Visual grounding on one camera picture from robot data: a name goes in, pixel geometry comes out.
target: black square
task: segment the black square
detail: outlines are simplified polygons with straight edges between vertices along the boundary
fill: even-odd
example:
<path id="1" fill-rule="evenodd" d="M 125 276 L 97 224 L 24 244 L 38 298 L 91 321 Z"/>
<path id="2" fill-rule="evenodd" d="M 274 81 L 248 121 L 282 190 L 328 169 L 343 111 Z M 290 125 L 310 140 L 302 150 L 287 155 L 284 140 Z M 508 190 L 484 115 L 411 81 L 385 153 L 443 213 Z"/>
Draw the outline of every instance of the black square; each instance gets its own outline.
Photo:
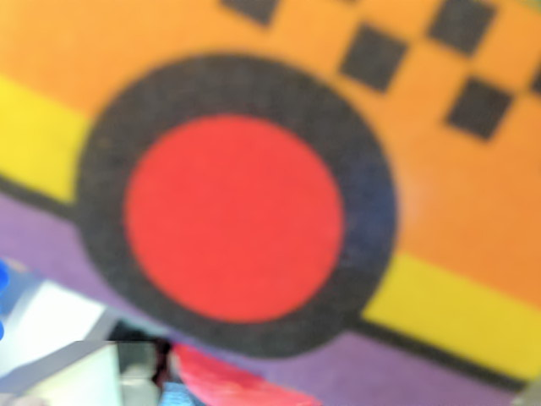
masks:
<path id="1" fill-rule="evenodd" d="M 364 25 L 355 36 L 341 71 L 378 91 L 384 91 L 406 49 L 404 42 Z"/>
<path id="2" fill-rule="evenodd" d="M 270 23 L 278 4 L 278 0 L 221 0 L 221 2 L 263 25 Z"/>
<path id="3" fill-rule="evenodd" d="M 541 95 L 541 68 L 539 68 L 538 75 L 533 80 L 532 90 Z"/>
<path id="4" fill-rule="evenodd" d="M 472 54 L 494 13 L 494 8 L 479 0 L 445 0 L 430 29 L 430 36 Z"/>
<path id="5" fill-rule="evenodd" d="M 481 80 L 471 78 L 447 121 L 489 140 L 511 103 L 511 96 Z"/>

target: red circle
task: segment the red circle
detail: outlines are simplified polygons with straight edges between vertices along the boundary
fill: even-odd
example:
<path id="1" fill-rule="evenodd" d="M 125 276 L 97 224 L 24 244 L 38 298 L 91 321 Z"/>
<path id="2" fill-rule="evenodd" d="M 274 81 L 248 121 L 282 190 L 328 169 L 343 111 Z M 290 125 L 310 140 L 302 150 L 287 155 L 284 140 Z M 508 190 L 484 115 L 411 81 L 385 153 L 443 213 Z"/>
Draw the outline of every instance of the red circle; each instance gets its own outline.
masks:
<path id="1" fill-rule="evenodd" d="M 164 134 L 134 170 L 125 205 L 146 276 L 220 321 L 297 309 L 332 273 L 342 244 L 341 196 L 326 165 L 260 118 L 199 118 Z"/>

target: black circle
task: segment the black circle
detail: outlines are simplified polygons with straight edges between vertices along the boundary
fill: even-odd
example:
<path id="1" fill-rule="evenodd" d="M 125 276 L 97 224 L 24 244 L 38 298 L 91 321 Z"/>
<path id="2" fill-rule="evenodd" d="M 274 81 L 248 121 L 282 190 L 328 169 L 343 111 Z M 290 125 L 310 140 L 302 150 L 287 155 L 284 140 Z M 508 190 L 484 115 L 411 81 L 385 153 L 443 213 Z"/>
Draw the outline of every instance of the black circle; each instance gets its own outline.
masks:
<path id="1" fill-rule="evenodd" d="M 139 159 L 169 129 L 224 113 L 290 129 L 319 154 L 342 192 L 346 224 L 336 269 L 308 303 L 278 320 L 226 323 L 183 308 L 145 276 L 125 237 L 125 188 Z M 385 271 L 396 228 L 384 153 L 348 103 L 294 68 L 232 55 L 172 63 L 120 94 L 91 131 L 75 212 L 90 257 L 121 295 L 169 326 L 258 356 L 297 354 L 358 319 Z"/>

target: yellow stripe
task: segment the yellow stripe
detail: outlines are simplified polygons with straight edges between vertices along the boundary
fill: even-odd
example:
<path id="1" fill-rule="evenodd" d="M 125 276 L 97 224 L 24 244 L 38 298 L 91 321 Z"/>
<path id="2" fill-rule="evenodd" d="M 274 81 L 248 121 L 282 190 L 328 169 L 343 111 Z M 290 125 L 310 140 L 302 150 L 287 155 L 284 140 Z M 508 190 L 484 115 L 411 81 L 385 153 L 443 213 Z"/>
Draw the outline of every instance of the yellow stripe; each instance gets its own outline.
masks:
<path id="1" fill-rule="evenodd" d="M 0 175 L 63 203 L 89 120 L 0 75 Z"/>
<path id="2" fill-rule="evenodd" d="M 409 255 L 363 318 L 510 376 L 541 372 L 541 311 Z"/>

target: purple stripe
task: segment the purple stripe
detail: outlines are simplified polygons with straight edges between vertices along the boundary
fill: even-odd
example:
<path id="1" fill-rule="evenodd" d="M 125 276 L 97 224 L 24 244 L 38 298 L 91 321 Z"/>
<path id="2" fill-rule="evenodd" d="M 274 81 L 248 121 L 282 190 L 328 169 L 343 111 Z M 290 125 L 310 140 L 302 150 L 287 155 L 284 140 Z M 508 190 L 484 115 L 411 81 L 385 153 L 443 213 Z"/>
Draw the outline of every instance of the purple stripe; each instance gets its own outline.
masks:
<path id="1" fill-rule="evenodd" d="M 13 258 L 66 288 L 139 313 L 94 271 L 69 221 L 0 195 L 0 257 Z"/>
<path id="2" fill-rule="evenodd" d="M 70 222 L 1 195 L 0 256 L 17 259 L 68 288 L 139 314 L 93 270 Z M 290 359 L 211 352 L 269 381 L 316 396 L 325 406 L 504 406 L 513 397 L 352 332 Z"/>

